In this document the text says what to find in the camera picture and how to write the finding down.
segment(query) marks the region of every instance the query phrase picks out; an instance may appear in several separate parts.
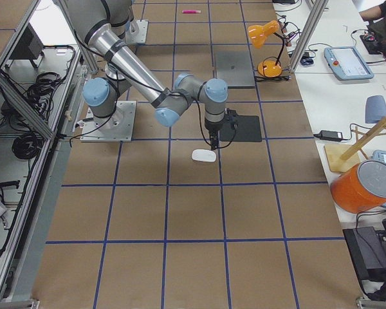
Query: orange bucket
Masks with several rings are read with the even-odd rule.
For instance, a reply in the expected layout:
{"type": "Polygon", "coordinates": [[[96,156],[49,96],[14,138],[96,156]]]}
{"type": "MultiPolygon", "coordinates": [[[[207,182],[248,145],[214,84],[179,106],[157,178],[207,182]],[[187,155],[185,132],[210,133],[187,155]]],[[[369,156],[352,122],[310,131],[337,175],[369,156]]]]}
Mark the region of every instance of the orange bucket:
{"type": "Polygon", "coordinates": [[[337,178],[330,191],[334,201],[357,214],[386,203],[386,163],[367,160],[337,178]]]}

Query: pink marker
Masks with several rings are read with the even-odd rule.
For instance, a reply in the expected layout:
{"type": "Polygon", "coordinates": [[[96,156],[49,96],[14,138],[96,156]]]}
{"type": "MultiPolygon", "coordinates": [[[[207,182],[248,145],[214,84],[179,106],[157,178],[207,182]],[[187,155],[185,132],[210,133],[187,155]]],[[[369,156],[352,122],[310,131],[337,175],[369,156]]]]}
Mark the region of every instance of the pink marker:
{"type": "Polygon", "coordinates": [[[200,14],[201,10],[183,10],[181,11],[183,14],[200,14]]]}

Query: gray plastic object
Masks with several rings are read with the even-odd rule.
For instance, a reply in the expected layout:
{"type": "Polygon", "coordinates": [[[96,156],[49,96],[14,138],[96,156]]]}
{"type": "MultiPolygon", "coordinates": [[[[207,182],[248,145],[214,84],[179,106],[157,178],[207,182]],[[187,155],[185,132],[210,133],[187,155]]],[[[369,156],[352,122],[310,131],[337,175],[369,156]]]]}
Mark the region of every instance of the gray plastic object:
{"type": "Polygon", "coordinates": [[[358,179],[371,194],[386,198],[386,163],[367,160],[358,168],[358,179]]]}
{"type": "Polygon", "coordinates": [[[365,123],[377,124],[383,117],[386,117],[386,102],[383,95],[374,95],[367,98],[365,123]]]}

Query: lamp shade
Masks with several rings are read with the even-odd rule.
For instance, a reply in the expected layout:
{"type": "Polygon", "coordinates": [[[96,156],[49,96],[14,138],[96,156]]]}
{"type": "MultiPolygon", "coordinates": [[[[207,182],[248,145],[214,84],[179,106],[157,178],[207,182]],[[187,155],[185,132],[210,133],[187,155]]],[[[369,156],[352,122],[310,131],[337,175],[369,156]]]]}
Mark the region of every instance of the lamp shade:
{"type": "Polygon", "coordinates": [[[277,21],[271,21],[265,24],[264,26],[261,26],[259,24],[249,26],[247,32],[253,46],[256,48],[260,48],[263,46],[264,42],[266,42],[268,36],[275,33],[279,29],[279,23],[277,21]]]}

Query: blue cap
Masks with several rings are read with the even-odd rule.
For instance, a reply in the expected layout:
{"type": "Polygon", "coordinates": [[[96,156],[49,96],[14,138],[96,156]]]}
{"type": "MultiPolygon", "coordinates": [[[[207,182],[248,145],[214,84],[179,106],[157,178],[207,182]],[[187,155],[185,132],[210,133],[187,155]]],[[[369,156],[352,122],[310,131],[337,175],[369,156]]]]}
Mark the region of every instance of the blue cap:
{"type": "Polygon", "coordinates": [[[157,121],[165,127],[173,126],[180,118],[179,114],[169,108],[156,109],[154,116],[157,121]]]}
{"type": "Polygon", "coordinates": [[[90,106],[99,106],[109,96],[109,83],[100,77],[89,80],[83,87],[83,97],[90,106]]]}
{"type": "Polygon", "coordinates": [[[223,79],[209,79],[205,91],[210,100],[222,103],[227,100],[227,84],[223,79]]]}
{"type": "Polygon", "coordinates": [[[179,88],[179,85],[181,83],[181,81],[186,77],[186,76],[193,76],[193,74],[189,74],[189,73],[180,73],[178,78],[176,78],[176,81],[174,82],[174,87],[175,88],[179,88]]]}

